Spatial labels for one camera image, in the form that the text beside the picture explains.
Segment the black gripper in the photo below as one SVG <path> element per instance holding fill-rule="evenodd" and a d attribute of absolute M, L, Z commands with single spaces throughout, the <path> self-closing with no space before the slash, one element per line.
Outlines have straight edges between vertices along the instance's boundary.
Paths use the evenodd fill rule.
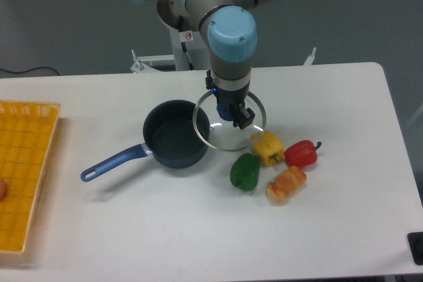
<path fill-rule="evenodd" d="M 206 88 L 221 104 L 232 104 L 233 127 L 245 129 L 254 121 L 255 113 L 244 107 L 249 92 L 250 71 L 236 72 L 234 69 L 209 69 L 206 72 Z"/>

